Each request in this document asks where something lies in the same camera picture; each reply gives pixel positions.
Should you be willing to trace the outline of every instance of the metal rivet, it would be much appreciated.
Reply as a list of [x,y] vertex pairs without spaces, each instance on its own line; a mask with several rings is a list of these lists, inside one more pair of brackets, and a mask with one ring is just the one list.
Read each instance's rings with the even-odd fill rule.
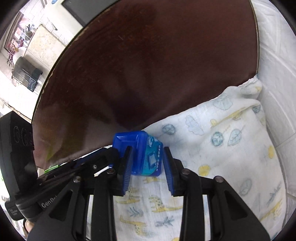
[[73,182],[79,183],[80,181],[81,181],[81,177],[79,176],[73,177]]
[[107,174],[113,174],[115,172],[115,170],[113,168],[109,168],[107,171]]
[[221,176],[215,176],[215,181],[218,183],[222,183],[222,182],[224,182],[224,178]]
[[190,170],[187,168],[182,169],[182,174],[188,175],[190,173]]

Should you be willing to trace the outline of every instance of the blue lid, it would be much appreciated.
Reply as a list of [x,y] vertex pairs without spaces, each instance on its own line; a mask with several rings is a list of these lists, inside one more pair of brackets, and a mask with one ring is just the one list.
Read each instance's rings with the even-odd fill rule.
[[134,150],[132,174],[141,175],[144,165],[148,134],[145,131],[132,131],[116,133],[113,139],[113,147],[118,149],[120,157],[123,157],[128,146]]

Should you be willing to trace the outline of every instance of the white cloth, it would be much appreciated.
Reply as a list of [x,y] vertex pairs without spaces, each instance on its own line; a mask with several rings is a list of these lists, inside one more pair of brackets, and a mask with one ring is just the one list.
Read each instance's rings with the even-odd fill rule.
[[[144,130],[169,146],[184,167],[200,176],[224,177],[273,238],[282,228],[286,196],[265,114],[256,100],[261,89],[254,77]],[[118,240],[178,240],[182,204],[183,198],[170,195],[164,171],[157,178],[132,176],[127,194],[114,197]]]

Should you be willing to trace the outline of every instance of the green object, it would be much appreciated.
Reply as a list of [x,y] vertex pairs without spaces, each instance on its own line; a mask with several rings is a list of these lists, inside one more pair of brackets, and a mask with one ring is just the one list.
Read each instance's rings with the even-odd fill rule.
[[46,170],[44,171],[44,173],[50,172],[51,170],[56,169],[56,168],[58,168],[58,167],[59,167],[59,165],[55,165],[55,166],[53,166],[53,167],[50,167],[49,169],[46,169]]

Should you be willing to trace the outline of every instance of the blue container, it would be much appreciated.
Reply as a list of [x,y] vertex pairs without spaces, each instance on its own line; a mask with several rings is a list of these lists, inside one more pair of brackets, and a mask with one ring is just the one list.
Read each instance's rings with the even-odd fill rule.
[[127,146],[134,149],[132,175],[156,177],[161,173],[163,144],[145,131],[117,133],[113,139],[113,147],[123,157]]

